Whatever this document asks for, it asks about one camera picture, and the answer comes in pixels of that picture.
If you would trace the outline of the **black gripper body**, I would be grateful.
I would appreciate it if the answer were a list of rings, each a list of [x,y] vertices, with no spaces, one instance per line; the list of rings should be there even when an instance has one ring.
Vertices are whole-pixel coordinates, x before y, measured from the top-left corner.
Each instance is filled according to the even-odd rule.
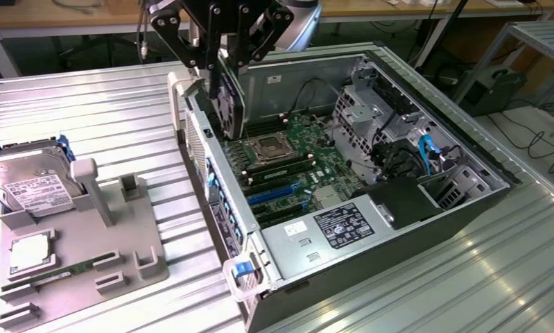
[[[262,14],[272,17],[278,13],[276,1],[178,1],[178,11],[190,17],[202,18],[212,5],[218,5],[220,12],[236,15],[248,8],[255,17]]]

